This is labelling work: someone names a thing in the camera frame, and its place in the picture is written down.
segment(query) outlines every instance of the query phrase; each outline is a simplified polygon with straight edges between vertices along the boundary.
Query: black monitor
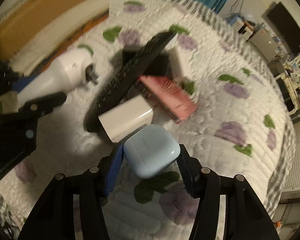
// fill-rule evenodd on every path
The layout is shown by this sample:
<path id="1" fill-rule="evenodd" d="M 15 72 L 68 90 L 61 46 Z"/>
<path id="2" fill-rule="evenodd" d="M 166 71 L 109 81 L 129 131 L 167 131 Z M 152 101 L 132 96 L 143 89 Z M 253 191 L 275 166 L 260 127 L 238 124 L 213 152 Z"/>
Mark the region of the black monitor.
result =
<path id="1" fill-rule="evenodd" d="M 280 2 L 269 13 L 269 20 L 287 42 L 291 52 L 296 56 L 300 52 L 300 28 L 291 14 Z"/>

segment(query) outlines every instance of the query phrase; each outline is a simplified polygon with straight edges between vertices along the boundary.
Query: bed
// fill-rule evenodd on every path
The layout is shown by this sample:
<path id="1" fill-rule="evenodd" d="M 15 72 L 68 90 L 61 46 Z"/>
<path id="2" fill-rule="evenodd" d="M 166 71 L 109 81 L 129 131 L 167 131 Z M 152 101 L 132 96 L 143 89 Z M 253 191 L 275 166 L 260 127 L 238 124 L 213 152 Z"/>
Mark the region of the bed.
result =
<path id="1" fill-rule="evenodd" d="M 63 106 L 38 123 L 37 149 L 0 181 L 0 224 L 19 229 L 44 188 L 59 172 L 81 174 L 109 155 L 112 146 L 88 133 L 83 120 L 93 99 L 120 65 L 125 44 L 145 44 L 159 31 L 183 29 L 167 46 L 179 46 L 189 58 L 197 111 L 169 131 L 202 166 L 219 175 L 243 174 L 274 215 L 295 153 L 295 134 L 279 87 L 266 63 L 231 27 L 195 0 L 110 0 L 109 19 L 75 41 L 88 44 L 100 75 L 68 94 Z M 104 31 L 120 26 L 114 42 Z M 45 51 L 32 39 L 11 63 L 27 62 Z M 188 239 L 198 201 L 186 193 L 177 165 L 164 174 L 170 182 L 143 194 L 140 179 L 124 161 L 116 187 L 103 206 L 111 239 Z M 82 239 L 79 200 L 74 198 L 76 239 Z M 221 198 L 220 214 L 225 204 Z M 217 239 L 222 239 L 224 219 Z"/>

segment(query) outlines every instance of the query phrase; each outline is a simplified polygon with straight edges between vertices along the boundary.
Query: cardboard box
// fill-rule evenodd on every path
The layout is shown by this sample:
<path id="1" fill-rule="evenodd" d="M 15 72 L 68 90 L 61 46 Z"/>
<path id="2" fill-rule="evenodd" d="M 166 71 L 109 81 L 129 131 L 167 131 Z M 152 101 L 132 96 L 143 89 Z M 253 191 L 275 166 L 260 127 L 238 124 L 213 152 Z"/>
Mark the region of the cardboard box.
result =
<path id="1" fill-rule="evenodd" d="M 25 2 L 0 24 L 0 60 L 10 60 L 42 28 L 83 1 L 85 0 L 28 0 Z"/>

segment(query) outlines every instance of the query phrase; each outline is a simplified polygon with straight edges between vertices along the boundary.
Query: cable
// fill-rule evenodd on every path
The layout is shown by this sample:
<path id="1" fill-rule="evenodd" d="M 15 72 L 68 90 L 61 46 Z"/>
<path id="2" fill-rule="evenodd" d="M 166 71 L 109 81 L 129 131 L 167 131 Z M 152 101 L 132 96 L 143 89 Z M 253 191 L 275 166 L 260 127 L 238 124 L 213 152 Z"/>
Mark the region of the cable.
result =
<path id="1" fill-rule="evenodd" d="M 238 13 L 239 15 L 241 15 L 242 7 L 243 7 L 243 2 L 244 2 L 244 0 L 241 1 L 241 6 L 240 6 L 240 9 L 239 9 L 239 13 Z M 235 3 L 231 6 L 231 8 L 230 8 L 230 15 L 232 15 L 234 13 L 234 11 L 237 9 L 239 3 L 240 3 L 240 0 L 236 0 Z"/>

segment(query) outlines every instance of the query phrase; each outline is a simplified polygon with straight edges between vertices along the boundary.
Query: light blue earbuds case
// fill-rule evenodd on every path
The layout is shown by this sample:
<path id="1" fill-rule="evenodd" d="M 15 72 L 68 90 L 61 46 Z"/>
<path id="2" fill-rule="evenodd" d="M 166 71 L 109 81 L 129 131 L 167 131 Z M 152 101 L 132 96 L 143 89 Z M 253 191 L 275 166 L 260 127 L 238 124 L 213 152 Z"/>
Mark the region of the light blue earbuds case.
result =
<path id="1" fill-rule="evenodd" d="M 123 152 L 132 171 L 140 178 L 149 179 L 175 161 L 180 146 L 165 128 L 151 124 L 131 136 Z"/>

